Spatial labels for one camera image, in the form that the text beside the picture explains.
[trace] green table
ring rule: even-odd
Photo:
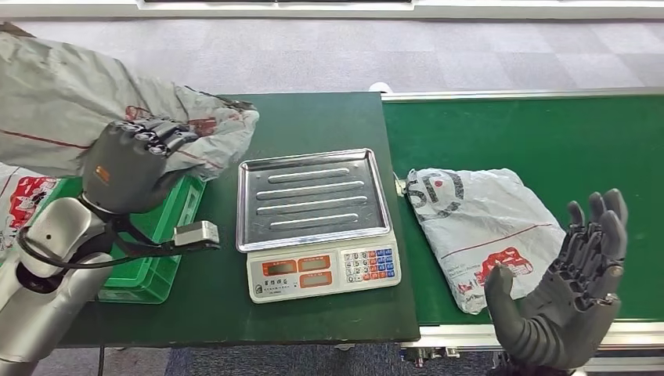
[[[210,183],[197,218],[220,226],[224,250],[185,257],[163,305],[103,305],[111,345],[349,340],[496,348],[486,314],[470,316],[456,308],[409,205],[391,186],[392,169],[403,178],[411,168],[506,167],[563,224],[568,201],[613,186],[623,191],[630,206],[629,254],[619,291],[623,310],[603,346],[664,346],[664,305],[655,288],[664,255],[654,237],[655,213],[664,208],[655,194],[664,172],[654,163],[664,160],[664,96],[644,91],[386,95],[382,109],[372,93],[241,98],[256,102],[262,116],[246,159],[352,147],[376,152],[399,250],[407,255],[402,257],[402,283],[294,302],[251,303],[244,257],[234,250],[233,166]],[[63,345],[98,342],[93,313],[90,306],[84,309]],[[415,342],[420,333],[422,339]]]
[[[568,222],[565,205],[618,187],[630,208],[619,320],[604,348],[664,347],[664,90],[486,92],[384,96],[392,164],[411,168],[509,168]],[[412,210],[400,201],[422,339],[407,346],[498,346],[486,311],[455,305]]]
[[[376,154],[399,251],[407,254],[392,163],[377,93],[242,96],[260,109],[243,159],[368,147]],[[108,345],[238,345],[304,342],[400,342],[420,332],[408,258],[396,287],[254,304],[247,291],[246,256],[236,251],[237,165],[209,182],[196,220],[219,227],[222,250],[183,258],[163,305],[103,304]],[[94,307],[87,305],[62,342],[98,343]]]

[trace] red stripe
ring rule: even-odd
[[[51,143],[53,145],[58,145],[58,146],[66,146],[66,147],[75,147],[77,149],[89,149],[90,146],[81,146],[81,145],[74,145],[73,143],[64,143],[62,141],[55,141],[54,139],[44,139],[42,137],[37,137],[37,136],[32,136],[32,135],[25,135],[23,133],[18,133],[18,132],[10,132],[6,131],[5,129],[0,129],[0,133],[4,133],[6,135],[10,136],[16,136],[16,137],[21,137],[24,139],[33,139],[35,141],[42,141],[43,143]]]
[[[9,180],[12,179],[12,176],[16,174],[19,171],[20,167],[17,167],[16,170],[14,170],[11,174],[9,174],[9,177],[7,178],[7,181],[5,182],[5,186],[2,187],[2,190],[0,190],[0,197],[4,194],[5,190],[7,189],[7,186],[9,185]]]
[[[213,165],[213,166],[215,166],[216,168],[218,168],[218,169],[220,169],[220,170],[222,169],[222,166],[220,166],[220,165],[218,165],[218,164],[216,164],[216,163],[214,163],[214,162],[212,162],[212,161],[209,161],[209,160],[207,160],[207,159],[205,159],[205,158],[201,158],[201,157],[197,157],[197,156],[195,156],[195,155],[193,155],[193,154],[189,154],[189,153],[187,153],[186,151],[178,150],[178,151],[176,151],[176,153],[185,154],[187,157],[193,158],[193,159],[195,159],[195,160],[197,160],[197,161],[203,161],[203,162],[205,162],[205,163],[209,163],[210,165]]]
[[[544,224],[541,224],[541,225],[532,225],[532,226],[528,227],[527,229],[523,229],[523,230],[518,231],[518,232],[516,232],[516,233],[512,233],[512,234],[510,234],[510,235],[506,235],[506,236],[504,236],[504,237],[501,237],[500,239],[490,240],[490,241],[487,241],[486,243],[477,244],[477,245],[471,245],[470,247],[457,249],[456,251],[450,252],[450,253],[448,253],[447,255],[442,256],[440,259],[442,260],[442,259],[444,259],[444,258],[447,257],[447,256],[454,255],[455,253],[459,253],[459,252],[462,252],[462,251],[467,251],[467,250],[469,250],[469,249],[473,249],[473,248],[481,247],[481,246],[483,246],[483,245],[487,245],[487,244],[491,244],[491,243],[496,243],[497,241],[501,241],[501,240],[509,239],[509,238],[511,238],[511,237],[516,237],[516,236],[517,236],[518,234],[520,234],[520,233],[524,233],[524,232],[526,232],[526,231],[530,231],[530,230],[535,229],[535,228],[537,228],[537,227],[553,226],[553,225],[554,225],[553,223],[544,223]]]

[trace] robotic arm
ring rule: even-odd
[[[218,248],[217,228],[207,221],[177,227],[173,240],[156,244],[129,219],[166,198],[186,173],[164,174],[166,160],[195,139],[168,119],[108,124],[88,151],[79,197],[53,201],[19,232],[0,267],[0,376],[32,374],[113,265]],[[121,232],[138,242],[122,240]],[[127,257],[113,260],[113,244]]]

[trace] black cable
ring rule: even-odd
[[[103,376],[104,356],[106,352],[106,344],[103,334],[102,310],[99,295],[95,295],[95,312],[97,316],[97,329],[99,330],[99,363],[97,366],[97,376]]]
[[[28,243],[32,244],[37,244],[34,240],[28,239],[26,237],[27,231],[30,229],[29,226],[25,226],[22,228],[18,235],[16,236],[16,241],[18,242],[19,246],[25,251],[25,253],[29,254],[31,257],[34,257],[35,259],[45,263],[49,264],[51,266],[55,266],[58,268],[64,268],[64,269],[102,269],[102,268],[107,268],[110,266],[116,266],[120,264],[125,264],[127,262],[132,262],[138,259],[144,259],[145,257],[158,257],[154,255],[147,255],[147,256],[142,256],[142,257],[124,257],[124,258],[118,258],[112,261],[106,261],[106,262],[95,262],[93,264],[81,264],[77,262],[63,262],[63,261],[58,261],[53,258],[50,258],[48,256],[44,256],[41,253],[35,251]]]

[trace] electronic scale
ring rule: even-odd
[[[236,245],[256,303],[394,286],[399,250],[374,152],[245,161]]]

